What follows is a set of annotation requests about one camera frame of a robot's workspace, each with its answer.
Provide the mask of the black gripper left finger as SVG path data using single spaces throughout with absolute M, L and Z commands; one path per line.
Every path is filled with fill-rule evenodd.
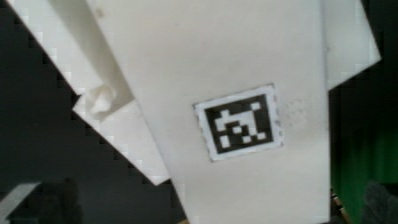
M 0 224 L 83 224 L 79 184 L 26 182 L 0 197 Z

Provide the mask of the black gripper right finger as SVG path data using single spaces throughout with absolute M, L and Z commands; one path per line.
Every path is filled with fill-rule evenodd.
M 398 224 L 398 183 L 369 184 L 362 224 Z

